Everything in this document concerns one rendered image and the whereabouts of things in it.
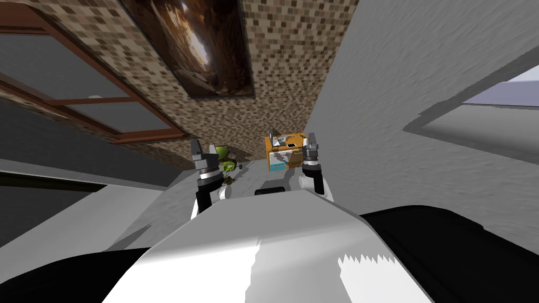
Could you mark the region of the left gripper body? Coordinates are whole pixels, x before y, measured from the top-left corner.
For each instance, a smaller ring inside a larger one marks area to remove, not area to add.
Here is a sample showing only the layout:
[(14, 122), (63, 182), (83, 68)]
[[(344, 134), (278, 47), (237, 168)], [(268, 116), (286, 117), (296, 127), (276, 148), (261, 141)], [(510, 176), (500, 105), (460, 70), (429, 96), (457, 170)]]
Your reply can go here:
[(216, 169), (219, 167), (219, 156), (218, 154), (206, 153), (206, 154), (197, 154), (192, 155), (192, 160), (197, 170), (208, 170)]

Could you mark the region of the green potted plant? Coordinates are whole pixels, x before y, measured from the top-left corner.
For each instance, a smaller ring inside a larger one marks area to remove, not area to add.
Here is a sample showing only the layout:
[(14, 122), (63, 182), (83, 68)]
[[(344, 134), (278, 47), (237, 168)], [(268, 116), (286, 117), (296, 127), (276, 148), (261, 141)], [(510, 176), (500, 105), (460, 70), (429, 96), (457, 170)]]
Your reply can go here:
[(225, 145), (215, 147), (218, 154), (218, 160), (223, 172), (223, 183), (231, 185), (236, 179), (230, 176), (230, 173), (239, 169), (243, 169), (243, 165), (238, 162), (236, 156), (231, 152), (231, 149)]

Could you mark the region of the orange cardboard box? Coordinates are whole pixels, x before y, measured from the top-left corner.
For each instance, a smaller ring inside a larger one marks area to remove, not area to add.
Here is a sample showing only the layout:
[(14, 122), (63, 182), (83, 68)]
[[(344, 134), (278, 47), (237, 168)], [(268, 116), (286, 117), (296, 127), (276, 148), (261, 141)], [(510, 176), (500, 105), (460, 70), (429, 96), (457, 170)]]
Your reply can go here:
[(278, 135), (269, 127), (265, 137), (268, 171), (282, 171), (301, 166), (304, 161), (302, 147), (307, 144), (308, 136), (303, 133)]

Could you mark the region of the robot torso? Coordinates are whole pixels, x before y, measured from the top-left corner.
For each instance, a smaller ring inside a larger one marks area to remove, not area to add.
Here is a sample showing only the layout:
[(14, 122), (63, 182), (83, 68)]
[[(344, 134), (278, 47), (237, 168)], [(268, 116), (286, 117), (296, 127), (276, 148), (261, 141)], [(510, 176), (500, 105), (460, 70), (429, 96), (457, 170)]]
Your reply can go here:
[(307, 190), (224, 199), (103, 303), (434, 303), (365, 220)]

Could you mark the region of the brown framed window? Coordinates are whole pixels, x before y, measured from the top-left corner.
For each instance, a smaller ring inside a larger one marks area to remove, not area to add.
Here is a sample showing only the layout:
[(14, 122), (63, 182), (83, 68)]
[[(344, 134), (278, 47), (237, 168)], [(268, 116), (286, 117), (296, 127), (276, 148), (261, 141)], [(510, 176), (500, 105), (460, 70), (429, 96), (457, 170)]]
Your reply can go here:
[(0, 1), (0, 90), (113, 138), (113, 144), (187, 133), (69, 30), (36, 7)]

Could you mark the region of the dark brown wall picture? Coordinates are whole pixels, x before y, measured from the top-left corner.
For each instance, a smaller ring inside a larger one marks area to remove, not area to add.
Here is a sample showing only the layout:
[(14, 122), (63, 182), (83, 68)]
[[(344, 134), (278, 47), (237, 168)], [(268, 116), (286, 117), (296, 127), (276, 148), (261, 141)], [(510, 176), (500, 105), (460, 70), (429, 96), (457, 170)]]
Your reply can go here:
[(255, 89), (241, 0), (119, 0), (193, 99)]

